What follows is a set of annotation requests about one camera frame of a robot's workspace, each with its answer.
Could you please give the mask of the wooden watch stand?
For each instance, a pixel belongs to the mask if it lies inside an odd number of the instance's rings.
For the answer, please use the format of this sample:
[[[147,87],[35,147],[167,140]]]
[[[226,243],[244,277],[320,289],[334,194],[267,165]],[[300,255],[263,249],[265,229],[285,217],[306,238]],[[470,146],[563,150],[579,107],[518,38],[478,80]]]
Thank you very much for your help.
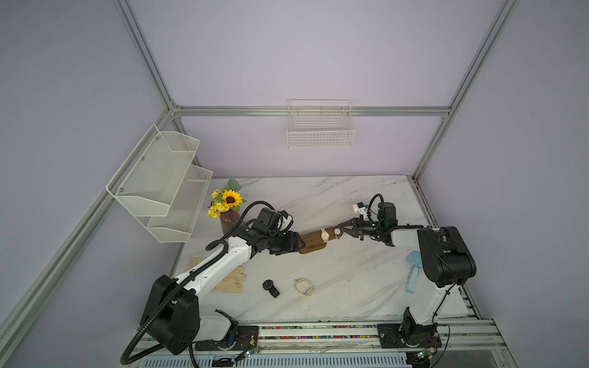
[[[342,236],[342,231],[337,226],[324,229],[326,229],[330,234],[330,240],[328,242],[333,241],[335,239],[340,239],[340,237]],[[299,251],[300,254],[308,254],[313,251],[322,250],[328,244],[328,242],[323,243],[321,239],[321,229],[314,232],[303,234],[301,235],[301,237],[306,242],[306,247]]]

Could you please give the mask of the cream strap wrist watch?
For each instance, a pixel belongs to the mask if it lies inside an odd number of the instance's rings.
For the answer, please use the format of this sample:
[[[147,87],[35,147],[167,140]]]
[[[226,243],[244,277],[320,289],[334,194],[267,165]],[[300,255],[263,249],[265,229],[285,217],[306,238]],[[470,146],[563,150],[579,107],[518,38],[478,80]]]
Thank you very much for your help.
[[[323,243],[327,243],[330,240],[330,234],[326,229],[321,230],[321,239]]]

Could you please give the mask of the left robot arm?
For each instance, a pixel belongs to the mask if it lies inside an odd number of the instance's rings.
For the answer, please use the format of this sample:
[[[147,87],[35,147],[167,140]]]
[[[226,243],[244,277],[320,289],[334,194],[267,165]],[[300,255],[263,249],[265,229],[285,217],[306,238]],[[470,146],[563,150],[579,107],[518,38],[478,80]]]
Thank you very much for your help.
[[[121,355],[121,364],[129,365],[162,349],[173,355],[187,351],[193,357],[199,340],[236,342],[237,321],[221,310],[212,317],[202,316],[200,299],[256,254],[267,251],[284,255],[299,251],[305,244],[291,229],[292,216],[265,201],[260,205],[257,218],[240,218],[220,239],[208,244],[210,256],[199,265],[176,277],[156,279],[139,328]]]

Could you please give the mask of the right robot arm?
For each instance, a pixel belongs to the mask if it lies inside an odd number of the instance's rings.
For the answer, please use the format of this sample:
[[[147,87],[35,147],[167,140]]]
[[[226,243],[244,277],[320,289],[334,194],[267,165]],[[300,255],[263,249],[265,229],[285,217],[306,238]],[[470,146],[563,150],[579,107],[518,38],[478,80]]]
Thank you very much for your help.
[[[411,272],[406,284],[409,293],[414,293],[420,274],[427,278],[404,311],[398,332],[401,343],[417,347],[437,332],[440,311],[452,290],[475,276],[474,258],[457,227],[404,225],[397,219],[395,205],[384,201],[380,193],[368,205],[354,205],[354,212],[357,218],[337,225],[341,232],[360,240],[368,237],[389,247],[410,248]]]

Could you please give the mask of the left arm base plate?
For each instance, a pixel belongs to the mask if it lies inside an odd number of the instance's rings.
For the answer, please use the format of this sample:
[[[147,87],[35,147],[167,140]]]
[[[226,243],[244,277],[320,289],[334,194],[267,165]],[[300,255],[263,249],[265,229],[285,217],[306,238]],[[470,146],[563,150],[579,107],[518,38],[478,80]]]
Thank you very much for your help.
[[[220,341],[204,340],[196,342],[196,351],[244,351],[253,347],[259,339],[259,326],[238,326],[231,328]]]

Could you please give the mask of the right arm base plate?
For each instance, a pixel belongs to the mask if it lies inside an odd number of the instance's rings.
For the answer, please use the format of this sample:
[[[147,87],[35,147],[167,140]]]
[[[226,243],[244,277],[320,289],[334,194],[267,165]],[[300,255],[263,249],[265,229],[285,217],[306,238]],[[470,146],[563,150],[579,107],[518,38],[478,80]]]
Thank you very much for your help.
[[[407,327],[403,324],[379,324],[377,335],[383,349],[441,348],[437,325]]]

